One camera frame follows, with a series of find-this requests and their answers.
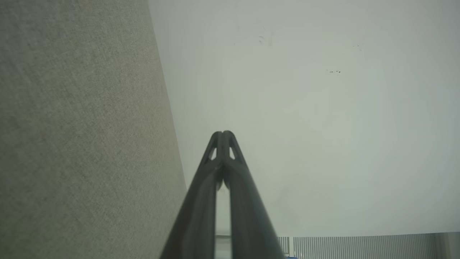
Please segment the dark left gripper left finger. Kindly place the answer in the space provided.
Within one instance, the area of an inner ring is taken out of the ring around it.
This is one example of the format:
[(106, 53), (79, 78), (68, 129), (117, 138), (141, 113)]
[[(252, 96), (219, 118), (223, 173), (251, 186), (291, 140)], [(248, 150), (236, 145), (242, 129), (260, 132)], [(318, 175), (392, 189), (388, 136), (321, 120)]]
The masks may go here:
[(161, 259), (213, 259), (216, 196), (223, 182), (222, 132), (212, 134)]

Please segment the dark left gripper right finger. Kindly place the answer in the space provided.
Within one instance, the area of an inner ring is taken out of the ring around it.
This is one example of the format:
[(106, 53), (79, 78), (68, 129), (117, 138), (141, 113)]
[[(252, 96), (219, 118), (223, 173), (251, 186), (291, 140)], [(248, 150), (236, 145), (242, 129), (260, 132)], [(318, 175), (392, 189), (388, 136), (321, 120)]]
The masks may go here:
[(283, 259), (284, 253), (231, 131), (223, 132), (224, 181), (230, 191), (232, 257)]

